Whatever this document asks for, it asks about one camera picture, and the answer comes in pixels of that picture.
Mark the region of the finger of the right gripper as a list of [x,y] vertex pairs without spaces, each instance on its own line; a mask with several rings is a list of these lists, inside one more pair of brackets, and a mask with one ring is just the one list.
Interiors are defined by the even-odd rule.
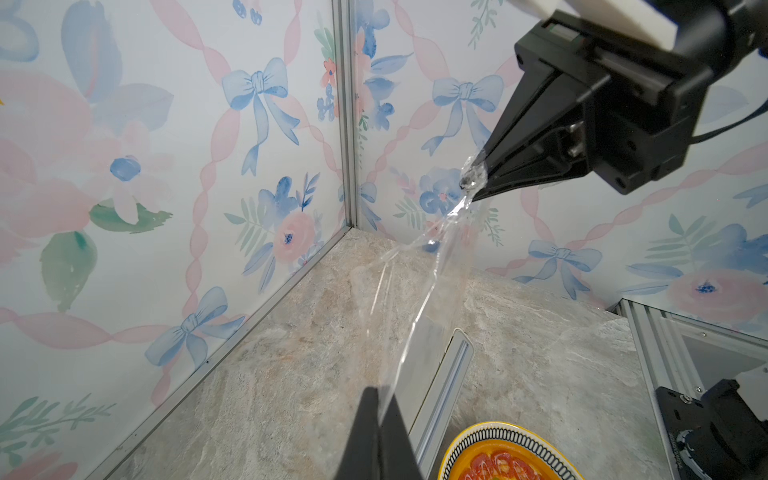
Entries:
[[534,139],[512,146],[487,142],[475,159],[486,172],[475,201],[512,190],[581,178],[591,172],[582,122],[547,127]]
[[585,84],[537,60],[526,67],[483,147],[488,168],[526,168],[565,159],[566,120],[580,107]]

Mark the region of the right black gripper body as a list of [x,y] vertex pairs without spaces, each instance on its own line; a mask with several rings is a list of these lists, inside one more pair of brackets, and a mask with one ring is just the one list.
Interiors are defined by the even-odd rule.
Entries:
[[534,26],[515,51],[523,71],[540,60],[585,84],[566,124],[584,124],[590,173],[620,194],[682,166],[708,66],[562,12]]

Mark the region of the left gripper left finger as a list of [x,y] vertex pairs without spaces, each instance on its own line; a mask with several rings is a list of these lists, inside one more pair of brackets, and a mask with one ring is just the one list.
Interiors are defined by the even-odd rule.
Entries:
[[366,387],[361,394],[335,480],[379,478],[378,390]]

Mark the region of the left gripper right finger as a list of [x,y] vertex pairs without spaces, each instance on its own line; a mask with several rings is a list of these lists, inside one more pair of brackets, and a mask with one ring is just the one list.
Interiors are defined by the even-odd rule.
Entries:
[[387,406],[379,425],[379,478],[423,479],[395,396]]

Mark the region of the yellow plate with food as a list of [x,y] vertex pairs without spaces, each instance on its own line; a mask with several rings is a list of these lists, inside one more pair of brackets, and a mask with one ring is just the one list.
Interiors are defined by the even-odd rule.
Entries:
[[463,430],[445,453],[438,477],[455,479],[580,479],[581,473],[549,442],[505,422]]

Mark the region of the cream plastic wrap dispenser box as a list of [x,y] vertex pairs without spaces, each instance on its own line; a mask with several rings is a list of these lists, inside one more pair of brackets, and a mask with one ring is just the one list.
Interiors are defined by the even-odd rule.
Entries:
[[443,333],[437,326],[416,328],[395,384],[395,399],[424,479],[433,469],[474,356],[463,330],[455,329],[448,339]]

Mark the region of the clear plastic wrap sheet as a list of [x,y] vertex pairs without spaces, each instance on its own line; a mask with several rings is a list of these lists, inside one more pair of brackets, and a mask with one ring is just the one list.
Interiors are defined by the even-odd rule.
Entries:
[[363,319],[378,418],[397,403],[403,419],[414,419],[448,349],[487,214],[479,200],[489,180],[486,157],[479,151],[463,165],[455,206],[364,271],[370,297]]

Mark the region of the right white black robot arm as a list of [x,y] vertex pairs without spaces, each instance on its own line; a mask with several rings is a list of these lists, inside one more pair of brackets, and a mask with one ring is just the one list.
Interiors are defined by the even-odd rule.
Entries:
[[523,76],[476,164],[476,199],[599,175],[621,194],[679,169],[709,87],[767,50],[763,1],[600,2],[516,42]]

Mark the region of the aluminium front rail frame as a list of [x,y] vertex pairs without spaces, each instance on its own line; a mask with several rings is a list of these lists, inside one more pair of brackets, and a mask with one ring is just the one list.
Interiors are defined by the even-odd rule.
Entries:
[[669,443],[662,438],[657,388],[699,399],[720,380],[735,379],[752,411],[767,422],[766,341],[628,299],[621,300],[616,311],[629,321],[674,478],[679,479]]

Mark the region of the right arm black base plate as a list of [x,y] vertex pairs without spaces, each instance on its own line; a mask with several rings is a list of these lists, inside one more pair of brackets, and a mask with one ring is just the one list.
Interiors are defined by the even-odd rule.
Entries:
[[767,422],[752,411],[735,379],[722,379],[699,398],[655,390],[662,438],[679,479],[765,479]]

